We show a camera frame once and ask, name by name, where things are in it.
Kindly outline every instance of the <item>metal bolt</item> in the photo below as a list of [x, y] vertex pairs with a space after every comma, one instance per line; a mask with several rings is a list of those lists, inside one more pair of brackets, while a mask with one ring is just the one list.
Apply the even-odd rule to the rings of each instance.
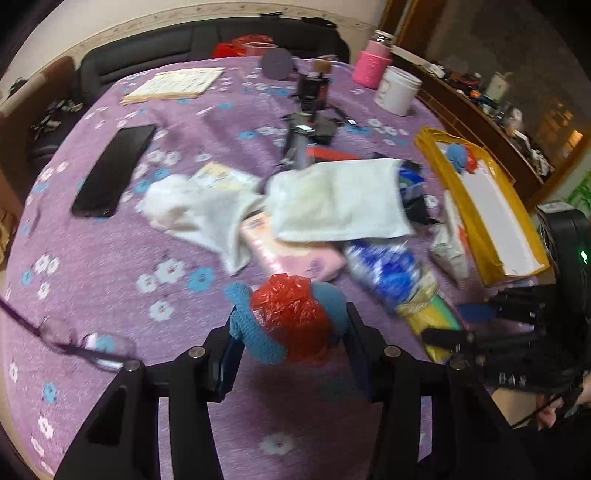
[[464, 370], [468, 363], [463, 358], [452, 358], [449, 361], [449, 366], [452, 367], [454, 370]]
[[127, 360], [123, 364], [123, 368], [125, 368], [128, 372], [135, 372], [141, 366], [141, 362], [139, 360]]
[[191, 358], [201, 358], [203, 355], [205, 355], [205, 348], [202, 346], [194, 346], [189, 350], [189, 356]]
[[402, 354], [402, 352], [400, 351], [400, 348], [398, 348], [397, 346], [394, 346], [394, 345], [388, 345], [384, 349], [384, 355], [388, 356], [390, 358], [396, 358], [396, 357], [400, 356], [401, 354]]

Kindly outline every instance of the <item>white container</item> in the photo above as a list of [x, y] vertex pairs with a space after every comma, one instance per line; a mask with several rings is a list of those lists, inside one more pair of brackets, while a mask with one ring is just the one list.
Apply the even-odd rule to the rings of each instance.
[[405, 116], [422, 81], [398, 67], [388, 67], [379, 84], [374, 101], [394, 115]]

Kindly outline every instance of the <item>black couch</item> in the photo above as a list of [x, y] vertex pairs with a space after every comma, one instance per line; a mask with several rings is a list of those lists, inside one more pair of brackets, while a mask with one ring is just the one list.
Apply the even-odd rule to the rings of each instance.
[[280, 47], [304, 59], [333, 54], [349, 62], [349, 47], [336, 26], [322, 18], [219, 18], [172, 25], [114, 41], [83, 58], [72, 96], [85, 107], [76, 113], [58, 113], [60, 127], [31, 144], [28, 162], [32, 171], [38, 174], [47, 165], [76, 122], [117, 80], [171, 63], [210, 59], [219, 43], [247, 34], [268, 35]]

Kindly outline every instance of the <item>pink package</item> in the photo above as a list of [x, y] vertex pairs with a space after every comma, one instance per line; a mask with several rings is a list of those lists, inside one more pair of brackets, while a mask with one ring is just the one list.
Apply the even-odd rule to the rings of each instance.
[[327, 281], [345, 266], [345, 258], [330, 244], [293, 244], [275, 239], [270, 220], [268, 213], [259, 213], [241, 226], [242, 237], [269, 275], [287, 273]]

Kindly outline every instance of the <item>smartphone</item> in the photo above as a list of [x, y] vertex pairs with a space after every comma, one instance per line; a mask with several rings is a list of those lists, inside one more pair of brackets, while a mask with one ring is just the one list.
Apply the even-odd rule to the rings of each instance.
[[97, 218], [113, 216], [155, 132], [156, 125], [119, 130], [86, 177], [72, 205], [72, 215]]

